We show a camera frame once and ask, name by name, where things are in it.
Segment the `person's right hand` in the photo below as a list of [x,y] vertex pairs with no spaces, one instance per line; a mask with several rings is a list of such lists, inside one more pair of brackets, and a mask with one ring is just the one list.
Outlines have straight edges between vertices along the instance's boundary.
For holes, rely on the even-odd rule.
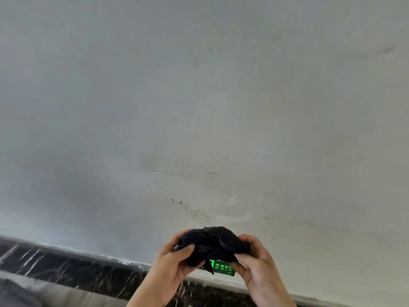
[[256,258],[256,266],[251,269],[248,269],[238,261],[230,264],[242,277],[247,289],[253,284],[274,284],[277,288],[286,289],[272,256],[260,240],[247,234],[242,234],[238,238],[250,244],[250,255]]

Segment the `person's left forearm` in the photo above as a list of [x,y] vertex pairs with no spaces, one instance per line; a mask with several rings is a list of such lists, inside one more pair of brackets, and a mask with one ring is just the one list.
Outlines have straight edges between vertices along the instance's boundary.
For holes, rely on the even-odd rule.
[[145,278],[126,307],[166,307],[180,284],[180,280],[175,278],[172,280]]

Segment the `black cloth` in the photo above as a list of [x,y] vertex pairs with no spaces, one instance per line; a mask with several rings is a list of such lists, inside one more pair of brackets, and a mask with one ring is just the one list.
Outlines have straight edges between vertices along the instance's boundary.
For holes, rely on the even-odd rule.
[[237,262],[235,254],[250,254],[250,244],[241,241],[231,230],[223,227],[204,227],[192,229],[179,240],[175,250],[180,250],[189,244],[194,244],[193,253],[187,258],[186,264],[196,266],[201,261],[210,259],[226,263]]

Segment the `green lit exit sign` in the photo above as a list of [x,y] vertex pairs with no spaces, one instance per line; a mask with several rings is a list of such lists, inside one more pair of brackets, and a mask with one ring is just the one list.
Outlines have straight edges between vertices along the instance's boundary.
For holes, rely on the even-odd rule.
[[229,266],[228,263],[210,259],[204,263],[204,265],[200,268],[201,270],[207,271],[212,275],[216,274],[223,274],[228,276],[234,276],[236,271],[234,268]]

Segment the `person's right forearm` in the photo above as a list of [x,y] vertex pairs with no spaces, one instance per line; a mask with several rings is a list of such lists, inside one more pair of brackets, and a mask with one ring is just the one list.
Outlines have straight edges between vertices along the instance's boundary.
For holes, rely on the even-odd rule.
[[253,284],[248,291],[257,307],[298,307],[286,289],[274,284]]

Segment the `person's left hand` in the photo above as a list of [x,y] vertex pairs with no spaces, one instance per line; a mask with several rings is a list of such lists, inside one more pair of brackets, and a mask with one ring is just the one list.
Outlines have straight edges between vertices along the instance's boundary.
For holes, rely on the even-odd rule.
[[171,239],[158,252],[154,264],[152,265],[146,278],[164,278],[167,280],[172,280],[173,278],[175,278],[182,282],[188,274],[203,266],[203,264],[205,263],[204,261],[201,261],[196,266],[189,266],[188,264],[175,264],[173,262],[173,252],[175,250],[175,247],[177,246],[182,236],[190,231],[191,229],[186,229],[174,234],[171,237]]

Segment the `black marble baseboard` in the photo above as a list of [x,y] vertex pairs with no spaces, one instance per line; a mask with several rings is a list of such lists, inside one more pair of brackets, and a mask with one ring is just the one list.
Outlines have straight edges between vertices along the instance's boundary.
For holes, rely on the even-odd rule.
[[[0,271],[129,300],[148,268],[0,236]],[[183,281],[166,307],[256,307],[248,294]]]

